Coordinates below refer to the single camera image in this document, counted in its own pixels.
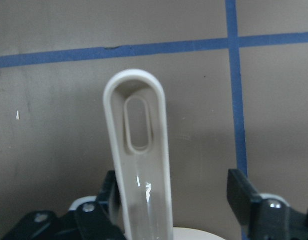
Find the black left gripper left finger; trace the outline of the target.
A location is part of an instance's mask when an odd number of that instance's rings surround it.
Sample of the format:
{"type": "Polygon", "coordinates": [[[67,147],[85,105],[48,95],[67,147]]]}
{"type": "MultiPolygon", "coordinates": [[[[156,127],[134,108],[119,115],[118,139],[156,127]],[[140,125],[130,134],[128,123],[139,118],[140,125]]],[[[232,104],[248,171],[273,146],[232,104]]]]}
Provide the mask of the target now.
{"type": "Polygon", "coordinates": [[[116,176],[110,170],[96,196],[77,199],[63,216],[50,210],[29,212],[3,239],[123,240],[125,235],[116,223],[119,207],[116,176]]]}

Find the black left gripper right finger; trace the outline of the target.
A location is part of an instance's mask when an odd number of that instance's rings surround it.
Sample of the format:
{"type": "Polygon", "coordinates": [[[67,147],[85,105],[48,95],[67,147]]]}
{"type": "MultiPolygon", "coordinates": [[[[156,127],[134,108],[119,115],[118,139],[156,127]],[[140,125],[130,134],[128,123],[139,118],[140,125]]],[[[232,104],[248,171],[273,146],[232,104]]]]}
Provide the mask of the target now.
{"type": "Polygon", "coordinates": [[[227,201],[250,240],[308,240],[308,211],[281,196],[259,193],[239,169],[229,169],[227,201]]]}

